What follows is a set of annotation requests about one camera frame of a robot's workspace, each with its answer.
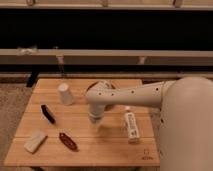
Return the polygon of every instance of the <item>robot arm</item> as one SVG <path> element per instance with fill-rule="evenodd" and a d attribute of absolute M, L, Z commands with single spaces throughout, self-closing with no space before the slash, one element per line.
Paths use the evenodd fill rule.
<path fill-rule="evenodd" d="M 86 93 L 90 104 L 90 120 L 96 123 L 103 117 L 107 105 L 122 104 L 160 108 L 167 89 L 175 81 L 158 82 L 138 87 L 113 89 L 107 81 L 100 81 Z"/>

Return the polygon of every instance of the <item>paper cup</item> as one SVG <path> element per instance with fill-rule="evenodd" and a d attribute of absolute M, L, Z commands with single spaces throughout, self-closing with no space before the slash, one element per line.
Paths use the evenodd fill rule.
<path fill-rule="evenodd" d="M 58 92 L 62 104 L 71 105 L 74 102 L 74 97 L 69 89 L 69 85 L 66 83 L 61 83 L 58 86 Z"/>

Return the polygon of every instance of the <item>white eraser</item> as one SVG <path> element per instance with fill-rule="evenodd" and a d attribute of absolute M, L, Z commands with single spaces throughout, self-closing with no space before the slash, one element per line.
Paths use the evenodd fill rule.
<path fill-rule="evenodd" d="M 138 131 L 138 126 L 136 123 L 135 115 L 132 112 L 127 112 L 124 114 L 129 143 L 136 143 L 140 140 L 140 134 Z"/>
<path fill-rule="evenodd" d="M 46 133 L 42 131 L 36 131 L 30 136 L 30 138 L 24 144 L 24 148 L 28 152 L 34 153 L 46 138 L 47 138 Z"/>

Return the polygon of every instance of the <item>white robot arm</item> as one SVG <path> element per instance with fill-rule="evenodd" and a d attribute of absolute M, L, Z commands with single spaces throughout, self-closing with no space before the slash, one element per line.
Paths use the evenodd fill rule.
<path fill-rule="evenodd" d="M 113 89 L 100 81 L 88 89 L 90 120 L 108 104 L 161 108 L 161 171 L 213 170 L 213 82 L 201 77 Z"/>

